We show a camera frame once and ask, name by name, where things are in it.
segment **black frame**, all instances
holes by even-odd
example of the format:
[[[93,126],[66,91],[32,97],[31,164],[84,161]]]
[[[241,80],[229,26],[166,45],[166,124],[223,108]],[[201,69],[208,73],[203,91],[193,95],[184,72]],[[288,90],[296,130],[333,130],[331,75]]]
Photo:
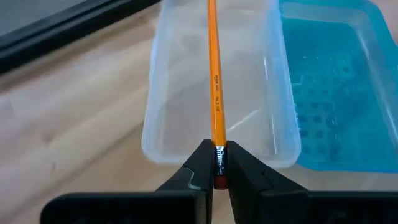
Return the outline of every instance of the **black frame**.
[[[0,37],[0,75],[160,0],[87,0]]]

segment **wooden table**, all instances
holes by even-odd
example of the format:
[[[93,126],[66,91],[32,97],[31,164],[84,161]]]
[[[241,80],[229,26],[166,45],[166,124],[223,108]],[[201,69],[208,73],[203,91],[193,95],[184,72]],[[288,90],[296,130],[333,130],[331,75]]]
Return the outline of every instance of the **wooden table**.
[[[394,13],[394,11],[397,12],[398,10],[398,2],[395,0],[378,0],[377,3],[385,15],[394,40],[398,42],[398,23],[394,22],[398,20],[396,13]],[[60,109],[58,111],[55,110],[51,113],[58,113],[61,118],[65,117],[65,119],[54,121],[40,118],[40,122],[45,123],[45,129],[40,130],[44,134],[41,136],[41,141],[37,143],[38,146],[60,147],[74,151],[63,154],[62,158],[64,159],[62,161],[51,163],[49,177],[40,181],[42,184],[35,185],[37,190],[31,190],[30,184],[35,182],[34,175],[25,179],[22,178],[19,182],[20,186],[16,188],[21,192],[29,192],[29,194],[19,195],[17,190],[13,189],[15,185],[10,184],[3,187],[3,189],[0,186],[0,223],[37,223],[40,210],[44,204],[54,198],[54,196],[66,192],[154,190],[178,169],[176,166],[154,164],[148,161],[141,151],[150,50],[159,8],[159,5],[152,6],[25,65],[0,80],[0,93],[8,93],[17,89],[21,91],[21,94],[31,93],[33,94],[32,97],[37,95],[38,99],[47,99],[50,96],[47,96],[46,93],[52,91],[55,93],[58,91],[57,88],[61,88],[64,83],[72,82],[72,78],[64,77],[79,77],[81,75],[85,79],[84,85],[90,85],[91,83],[100,85],[101,83],[97,82],[96,76],[86,77],[85,74],[95,73],[99,77],[110,77],[112,74],[120,74],[117,80],[112,80],[112,88],[109,87],[109,89],[101,87],[101,89],[96,90],[94,86],[93,92],[84,92],[83,88],[76,88],[76,91],[83,91],[82,93],[85,96],[95,95],[95,99],[103,99],[108,95],[112,95],[113,98],[107,99],[107,102],[101,101],[101,103],[97,102],[95,104],[95,110],[99,111],[96,113],[99,114],[95,116],[96,120],[93,118],[86,122],[92,116],[94,111],[92,107],[94,106],[88,105],[85,99],[78,99],[73,103],[66,100],[71,105],[68,107],[71,111],[82,111],[82,118],[71,117],[69,113],[63,112],[64,109],[62,111]],[[23,97],[21,100],[18,98],[21,97],[18,94],[15,94],[13,100],[16,102],[20,100],[22,102],[20,107],[23,108],[29,102],[23,102]],[[62,97],[65,100],[68,99],[69,95],[63,93]],[[32,103],[33,107],[36,106],[35,104],[40,104],[40,102],[30,103]],[[106,105],[110,103],[119,108],[116,108],[115,111],[106,110]],[[55,105],[57,109],[57,102],[53,102],[52,105]],[[2,107],[0,95],[0,124],[2,124],[2,113],[6,116],[12,114],[8,112],[8,108],[7,104]],[[40,111],[41,108],[43,107],[38,106],[37,111]],[[130,112],[129,114],[118,114],[122,113],[121,111]],[[114,119],[104,122],[103,118],[107,118],[107,116],[113,116]],[[99,121],[101,121],[101,126],[96,126]],[[112,133],[111,130],[104,131],[110,124],[119,125],[128,134],[120,135],[120,133]],[[77,132],[94,132],[98,133],[98,135],[90,134],[90,136],[85,136],[84,134],[76,134]],[[101,142],[102,139],[110,138],[109,136],[112,134],[113,136],[122,137],[113,141],[114,143],[111,147],[108,146],[102,149],[101,147],[96,147],[95,143],[93,145],[87,144],[87,142]],[[83,141],[82,139],[86,140],[84,141],[85,145],[84,147],[82,146],[81,152],[76,151],[76,146],[80,141]],[[22,155],[27,157],[26,153],[16,152],[15,155],[7,156],[17,159]],[[58,154],[48,155],[48,152],[41,153],[44,156],[48,156],[48,159],[57,158],[59,160],[60,157]],[[81,153],[81,157],[86,157],[82,162],[78,157],[71,156],[73,153],[77,155]],[[18,166],[24,166],[23,164],[29,164],[30,162],[32,164],[36,162],[34,165],[40,171],[39,165],[41,164],[33,161],[32,156],[28,156],[27,162]],[[355,174],[355,180],[353,180],[350,173],[344,175],[333,172],[318,173],[298,166],[294,169],[295,172],[281,171],[281,173],[310,188],[358,189],[357,182],[360,182],[360,188],[374,189],[374,185],[377,182],[376,189],[398,189],[398,181],[392,183],[391,180],[396,178],[388,174],[374,174],[370,177],[368,175],[365,177],[362,174]],[[0,171],[0,185],[4,186],[3,183],[7,179],[3,182],[1,175]],[[234,222],[227,191],[216,191],[213,203],[213,223]]]

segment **blue plastic container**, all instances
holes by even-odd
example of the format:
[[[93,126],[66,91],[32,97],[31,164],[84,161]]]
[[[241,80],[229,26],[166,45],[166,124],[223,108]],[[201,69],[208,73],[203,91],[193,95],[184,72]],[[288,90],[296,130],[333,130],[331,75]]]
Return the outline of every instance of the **blue plastic container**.
[[[281,0],[290,81],[314,170],[398,172],[398,48],[363,0]]]

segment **plastic tub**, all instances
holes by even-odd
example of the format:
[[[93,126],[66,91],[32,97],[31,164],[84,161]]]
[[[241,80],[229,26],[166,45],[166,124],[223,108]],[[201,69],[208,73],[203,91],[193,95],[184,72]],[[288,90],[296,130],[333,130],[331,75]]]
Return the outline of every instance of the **plastic tub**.
[[[298,163],[315,170],[398,171],[397,47],[363,0],[283,0],[300,121]]]
[[[272,167],[300,154],[278,1],[219,0],[227,138]],[[210,138],[207,5],[165,0],[150,71],[142,150],[178,164]]]

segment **pencil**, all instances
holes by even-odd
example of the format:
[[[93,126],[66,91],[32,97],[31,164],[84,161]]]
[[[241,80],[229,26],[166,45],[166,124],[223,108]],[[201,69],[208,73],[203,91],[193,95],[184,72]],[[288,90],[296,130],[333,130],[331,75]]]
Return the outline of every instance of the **pencil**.
[[[221,79],[220,46],[218,43],[217,3],[208,0],[208,40],[210,64],[211,138],[215,149],[216,189],[226,189],[226,131],[223,84]]]

